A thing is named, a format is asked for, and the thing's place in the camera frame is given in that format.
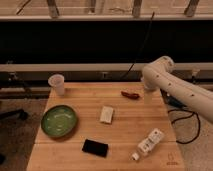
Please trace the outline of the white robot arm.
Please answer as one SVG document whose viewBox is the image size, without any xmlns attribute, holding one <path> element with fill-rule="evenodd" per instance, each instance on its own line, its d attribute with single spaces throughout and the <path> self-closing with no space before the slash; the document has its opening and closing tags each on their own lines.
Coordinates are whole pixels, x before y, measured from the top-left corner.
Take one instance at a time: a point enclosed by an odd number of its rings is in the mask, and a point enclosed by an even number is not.
<svg viewBox="0 0 213 171">
<path fill-rule="evenodd" d="M 175 77 L 171 74 L 173 68 L 174 61 L 169 56 L 145 65 L 142 69 L 144 88 L 164 90 L 213 124 L 213 92 Z"/>
</svg>

